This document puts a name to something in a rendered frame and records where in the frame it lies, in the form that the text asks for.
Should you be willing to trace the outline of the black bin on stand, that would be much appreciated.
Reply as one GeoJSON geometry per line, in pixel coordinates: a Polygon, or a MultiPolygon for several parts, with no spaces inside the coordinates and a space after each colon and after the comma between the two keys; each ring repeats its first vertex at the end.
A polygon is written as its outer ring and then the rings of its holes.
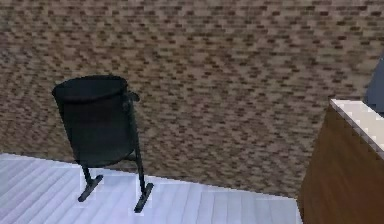
{"type": "Polygon", "coordinates": [[[133,161],[138,170],[140,197],[134,208],[140,213],[154,187],[144,178],[134,104],[140,96],[128,89],[118,75],[88,75],[55,85],[56,102],[75,162],[81,166],[86,186],[78,197],[85,201],[102,180],[92,168],[122,160],[133,161]]]}

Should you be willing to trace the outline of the brown cupboard with white top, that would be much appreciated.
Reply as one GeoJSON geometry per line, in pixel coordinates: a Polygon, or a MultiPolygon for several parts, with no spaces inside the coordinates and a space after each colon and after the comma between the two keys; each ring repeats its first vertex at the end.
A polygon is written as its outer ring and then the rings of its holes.
{"type": "Polygon", "coordinates": [[[315,140],[298,207],[303,224],[384,224],[384,118],[332,99],[315,140]]]}

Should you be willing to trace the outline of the dark grey slab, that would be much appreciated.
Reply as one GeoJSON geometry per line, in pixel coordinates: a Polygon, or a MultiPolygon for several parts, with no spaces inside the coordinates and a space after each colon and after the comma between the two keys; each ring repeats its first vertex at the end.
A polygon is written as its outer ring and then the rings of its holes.
{"type": "Polygon", "coordinates": [[[372,73],[363,102],[384,118],[384,52],[372,73]]]}

